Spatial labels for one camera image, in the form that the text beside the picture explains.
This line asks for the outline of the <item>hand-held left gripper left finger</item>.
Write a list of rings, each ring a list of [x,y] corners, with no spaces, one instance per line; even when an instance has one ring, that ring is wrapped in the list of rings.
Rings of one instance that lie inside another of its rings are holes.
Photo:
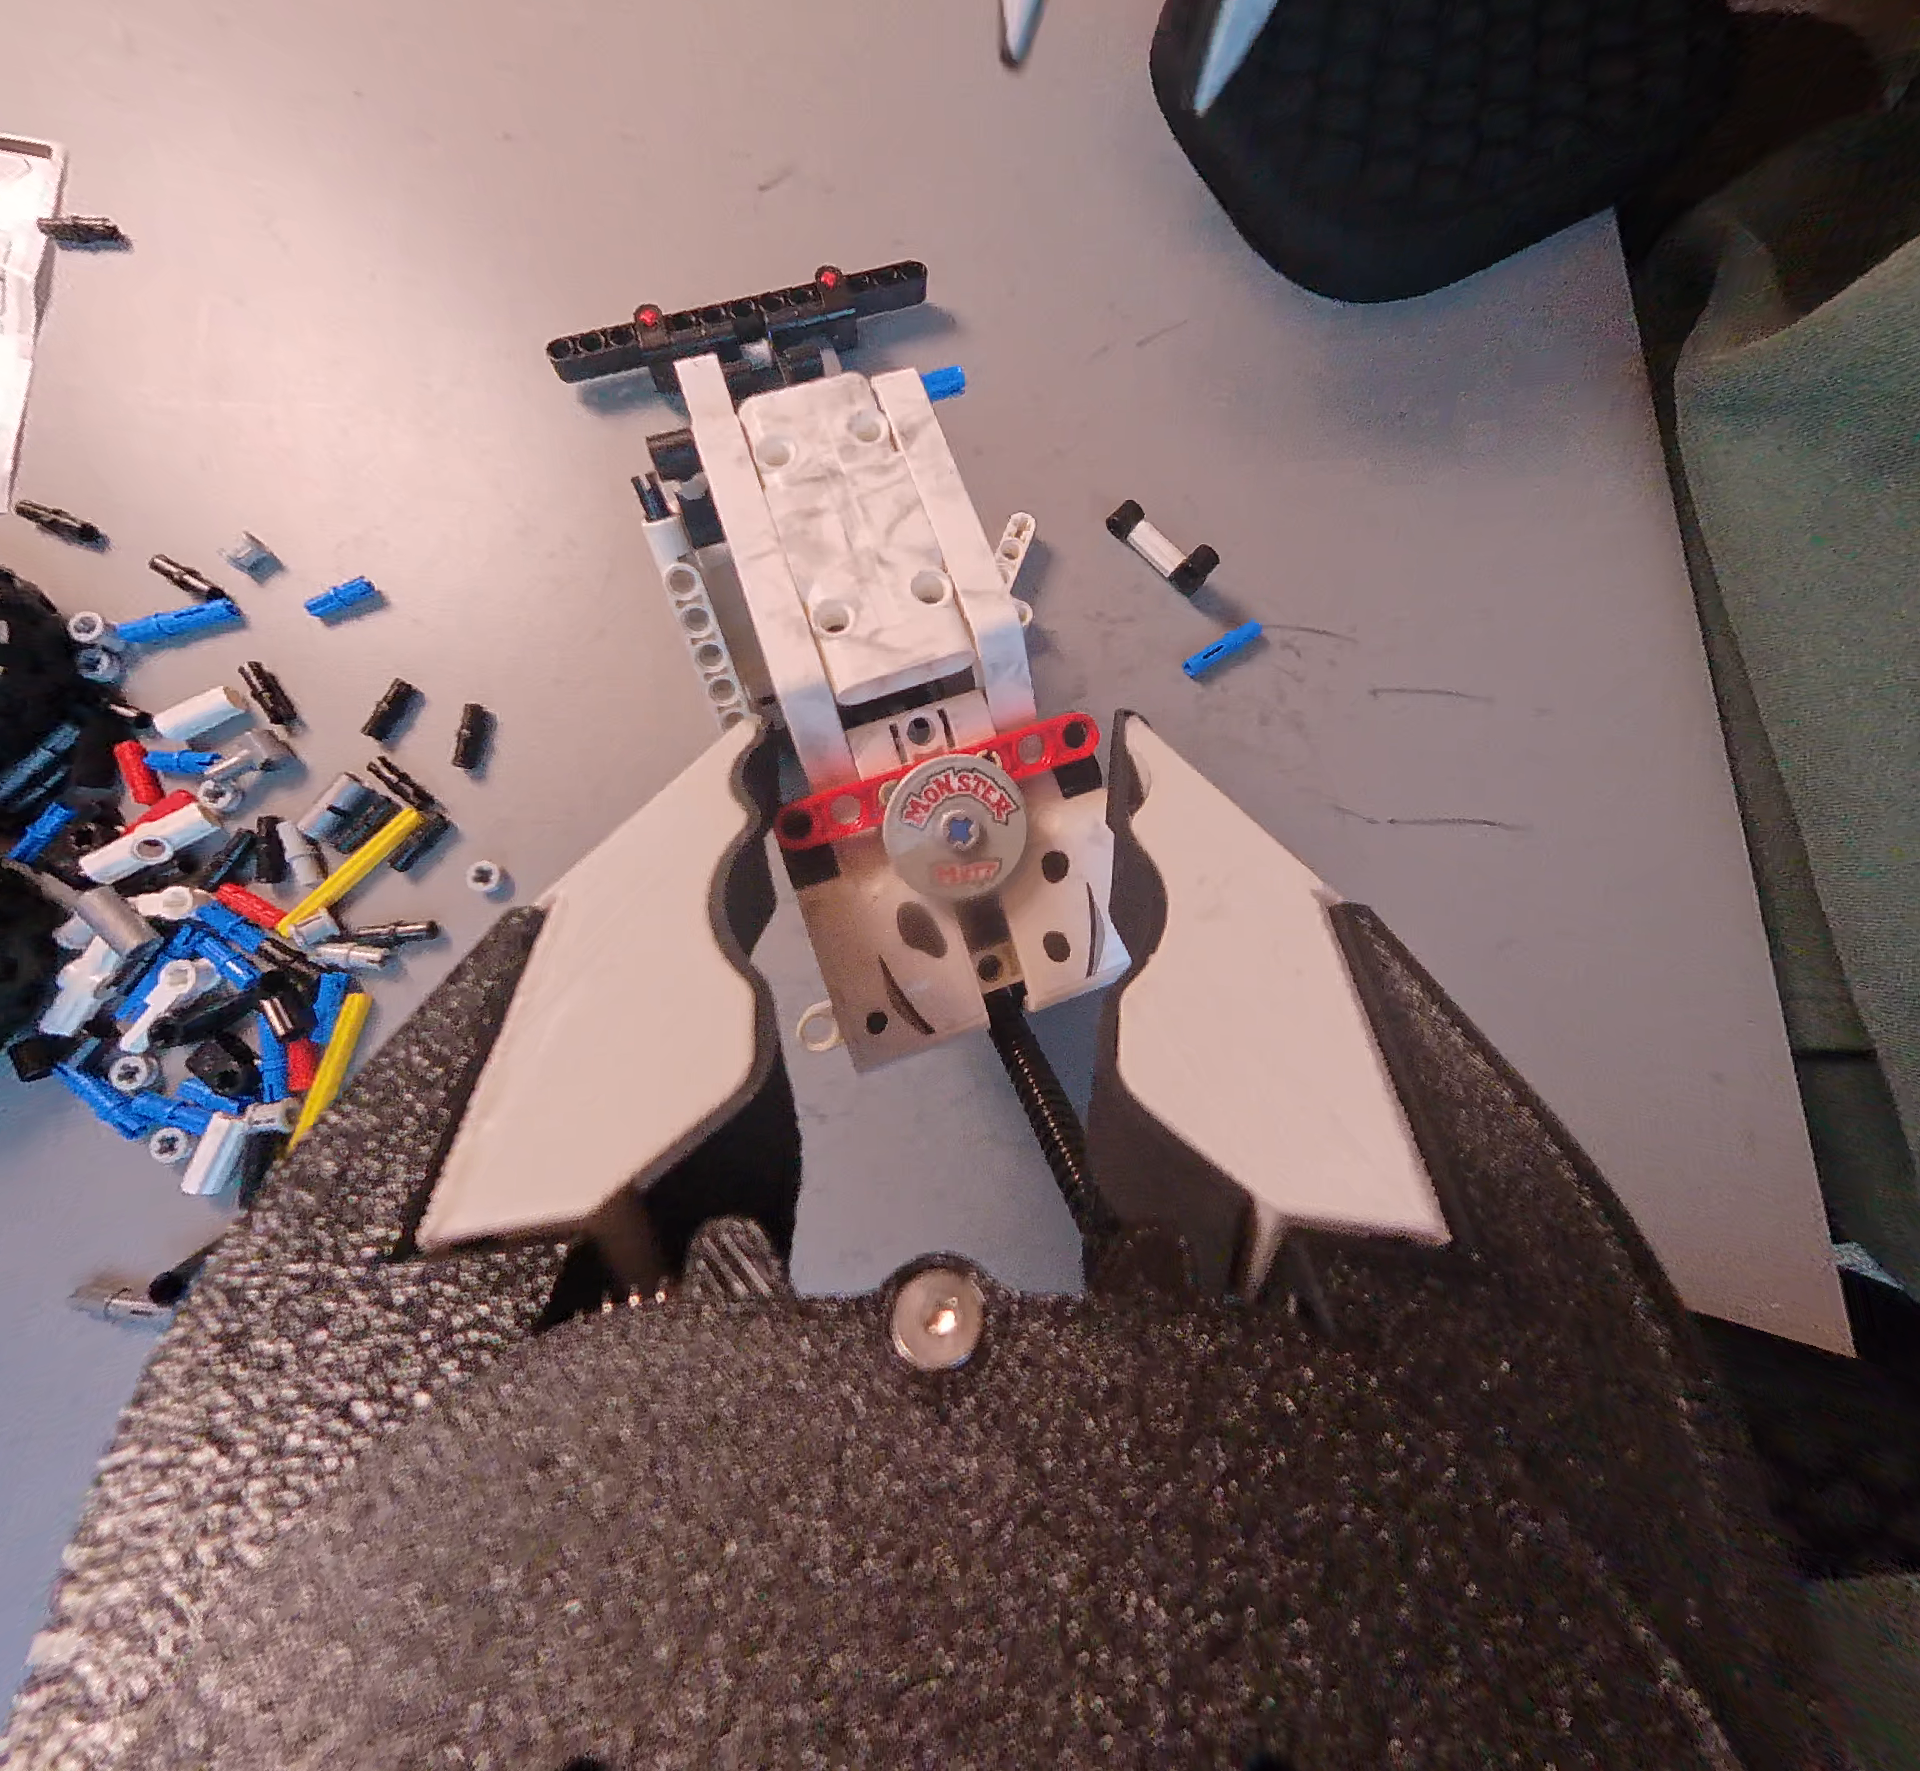
[[[634,1286],[704,1220],[782,1255],[778,746],[746,717],[541,891],[541,931],[469,1085],[416,1246],[597,1237]]]

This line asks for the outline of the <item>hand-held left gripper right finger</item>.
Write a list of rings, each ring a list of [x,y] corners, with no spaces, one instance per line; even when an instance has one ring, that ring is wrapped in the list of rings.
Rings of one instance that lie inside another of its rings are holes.
[[[1100,1005],[1090,1157],[1111,1207],[1247,1301],[1297,1237],[1447,1246],[1347,964],[1359,909],[1132,712],[1109,826],[1130,973]]]

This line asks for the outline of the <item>white toy truck model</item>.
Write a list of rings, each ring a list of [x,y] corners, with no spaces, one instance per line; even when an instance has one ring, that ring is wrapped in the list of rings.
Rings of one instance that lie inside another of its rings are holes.
[[[790,750],[772,833],[824,973],[795,1035],[855,1071],[1130,967],[1100,726],[1040,712],[1030,610],[934,419],[964,379],[846,362],[918,299],[918,261],[819,266],[547,346],[569,386],[645,377],[686,406],[634,476],[645,546],[713,717]]]

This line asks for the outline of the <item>grey desk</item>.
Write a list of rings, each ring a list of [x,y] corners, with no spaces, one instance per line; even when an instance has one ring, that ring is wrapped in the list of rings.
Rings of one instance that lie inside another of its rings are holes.
[[[676,414],[547,340],[929,266],[873,368],[939,406],[990,529],[1040,517],[1043,712],[1139,712],[1363,899],[1638,1207],[1679,1293],[1845,1347],[1788,1026],[1595,212],[1404,306],[1242,248],[1152,96],[1162,0],[3,0],[3,133],[127,249],[56,258],[28,497],[109,565],[268,538],[249,639],[541,891],[719,731],[631,473]],[[1213,577],[1181,599],[1109,513]],[[1261,622],[1213,681],[1181,658]]]

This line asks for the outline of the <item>pile of small brick parts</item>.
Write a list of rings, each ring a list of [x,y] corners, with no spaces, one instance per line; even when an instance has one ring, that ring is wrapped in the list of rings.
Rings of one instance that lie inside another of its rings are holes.
[[[75,508],[3,508],[3,565],[59,606],[91,689],[71,756],[0,809],[3,860],[64,909],[3,1101],[35,1085],[224,1216],[509,891],[462,857],[443,796],[479,775],[492,712],[462,708],[452,773],[425,775],[403,750],[411,681],[326,723],[318,687],[261,658],[268,538],[240,537],[215,575],[150,555],[117,577],[109,551]]]

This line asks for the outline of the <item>black and white axle piece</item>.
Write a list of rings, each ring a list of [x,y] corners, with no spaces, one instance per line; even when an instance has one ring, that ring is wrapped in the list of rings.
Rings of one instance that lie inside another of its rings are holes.
[[[1181,551],[1166,529],[1145,517],[1132,497],[1109,513],[1109,537],[1118,537],[1139,564],[1152,564],[1152,575],[1181,599],[1191,599],[1218,565],[1213,546]]]

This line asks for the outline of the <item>black rubber toy tyre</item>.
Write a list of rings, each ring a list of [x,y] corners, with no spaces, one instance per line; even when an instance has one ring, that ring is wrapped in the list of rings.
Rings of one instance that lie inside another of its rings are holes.
[[[0,575],[0,802],[31,796],[75,746],[91,689],[59,606]]]
[[[0,860],[0,1044],[31,1035],[56,1002],[64,909],[35,890],[28,868]]]

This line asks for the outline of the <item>white sticker sheet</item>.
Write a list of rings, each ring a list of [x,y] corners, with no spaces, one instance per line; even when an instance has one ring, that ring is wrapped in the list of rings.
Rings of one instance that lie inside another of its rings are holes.
[[[64,143],[0,133],[0,508],[12,508],[28,394],[35,368],[35,319],[56,274],[64,199]]]

